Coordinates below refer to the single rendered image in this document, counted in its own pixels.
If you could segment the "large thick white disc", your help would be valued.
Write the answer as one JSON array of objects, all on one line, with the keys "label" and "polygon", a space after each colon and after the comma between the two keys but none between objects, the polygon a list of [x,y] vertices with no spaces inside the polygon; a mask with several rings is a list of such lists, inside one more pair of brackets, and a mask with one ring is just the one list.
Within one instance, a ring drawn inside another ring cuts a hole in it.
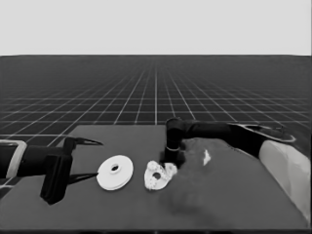
[{"label": "large thick white disc", "polygon": [[97,170],[98,185],[108,191],[122,188],[134,174],[133,161],[125,155],[115,155],[101,163]]}]

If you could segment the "white round carrier with pins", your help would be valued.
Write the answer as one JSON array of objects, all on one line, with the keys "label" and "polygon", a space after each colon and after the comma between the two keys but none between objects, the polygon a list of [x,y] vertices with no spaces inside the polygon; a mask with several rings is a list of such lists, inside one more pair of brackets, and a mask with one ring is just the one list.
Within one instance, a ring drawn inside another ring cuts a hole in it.
[{"label": "white round carrier with pins", "polygon": [[165,188],[167,184],[169,183],[169,181],[172,179],[171,176],[167,175],[165,166],[162,166],[162,165],[160,165],[160,170],[158,172],[150,172],[149,170],[147,170],[147,166],[146,166],[146,169],[144,172],[144,180],[152,176],[154,176],[157,179],[154,190],[161,190]]}]

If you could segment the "small white T-shaped piece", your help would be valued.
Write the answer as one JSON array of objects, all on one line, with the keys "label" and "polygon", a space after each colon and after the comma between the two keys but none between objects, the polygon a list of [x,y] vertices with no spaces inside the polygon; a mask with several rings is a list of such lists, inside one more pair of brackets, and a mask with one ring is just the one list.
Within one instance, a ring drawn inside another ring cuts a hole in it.
[{"label": "small white T-shaped piece", "polygon": [[203,165],[206,166],[211,161],[210,153],[207,149],[204,151],[204,159],[203,159]]}]

